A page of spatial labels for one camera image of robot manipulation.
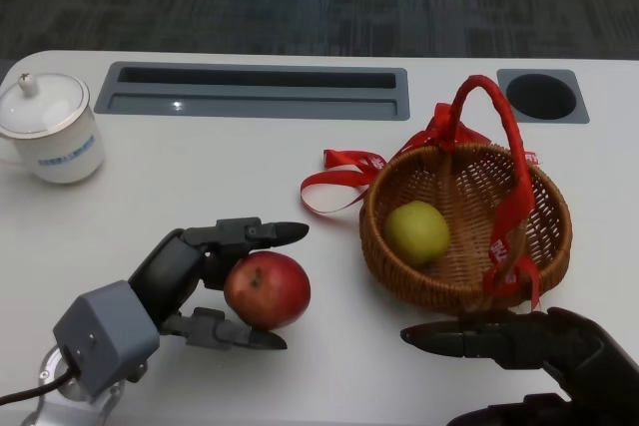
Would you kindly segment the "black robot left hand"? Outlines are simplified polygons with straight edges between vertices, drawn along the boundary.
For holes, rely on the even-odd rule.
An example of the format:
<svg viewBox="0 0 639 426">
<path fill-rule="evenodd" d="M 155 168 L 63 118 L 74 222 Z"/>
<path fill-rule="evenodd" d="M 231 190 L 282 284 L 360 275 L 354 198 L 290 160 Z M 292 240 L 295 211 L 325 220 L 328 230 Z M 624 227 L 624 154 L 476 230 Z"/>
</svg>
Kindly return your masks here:
<svg viewBox="0 0 639 426">
<path fill-rule="evenodd" d="M 216 350 L 285 350 L 287 343 L 277 334 L 235 323 L 220 310 L 197 307 L 184 316 L 180 308 L 199 282 L 222 290 L 232 268 L 249 253 L 295 243 L 309 229 L 302 222 L 263 223 L 258 217 L 177 228 L 145 258 L 129 284 L 162 335 L 181 336 L 190 346 Z"/>
</svg>

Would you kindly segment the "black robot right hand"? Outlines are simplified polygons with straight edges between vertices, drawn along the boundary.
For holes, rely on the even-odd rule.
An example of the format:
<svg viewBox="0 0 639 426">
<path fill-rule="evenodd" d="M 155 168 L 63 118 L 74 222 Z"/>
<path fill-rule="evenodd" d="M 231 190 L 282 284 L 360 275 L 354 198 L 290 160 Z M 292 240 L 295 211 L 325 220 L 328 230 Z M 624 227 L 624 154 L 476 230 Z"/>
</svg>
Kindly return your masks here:
<svg viewBox="0 0 639 426">
<path fill-rule="evenodd" d="M 638 365 L 598 323 L 570 310 L 485 311 L 403 329 L 428 353 L 488 358 L 504 370 L 549 374 L 569 396 L 529 394 L 452 419 L 454 425 L 635 425 Z"/>
</svg>

